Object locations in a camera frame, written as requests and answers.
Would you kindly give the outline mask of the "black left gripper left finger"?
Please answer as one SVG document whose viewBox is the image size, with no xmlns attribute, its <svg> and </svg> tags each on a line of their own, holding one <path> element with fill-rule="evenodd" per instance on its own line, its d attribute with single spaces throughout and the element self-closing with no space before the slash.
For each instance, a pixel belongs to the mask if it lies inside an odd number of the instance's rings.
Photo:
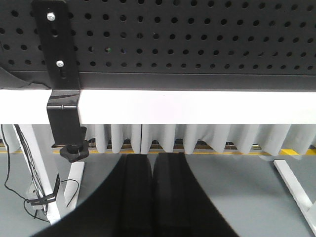
<svg viewBox="0 0 316 237">
<path fill-rule="evenodd" d="M 146 155 L 120 157 L 108 177 L 74 211 L 37 237 L 149 237 L 151 165 Z"/>
</svg>

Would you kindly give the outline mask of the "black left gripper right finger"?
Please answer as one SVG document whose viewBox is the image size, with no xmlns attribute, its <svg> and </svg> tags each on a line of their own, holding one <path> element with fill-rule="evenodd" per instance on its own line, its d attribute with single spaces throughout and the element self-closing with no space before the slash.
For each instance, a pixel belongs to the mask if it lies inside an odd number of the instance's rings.
<svg viewBox="0 0 316 237">
<path fill-rule="evenodd" d="M 237 236 L 195 178 L 183 153 L 159 154 L 153 179 L 155 236 Z"/>
</svg>

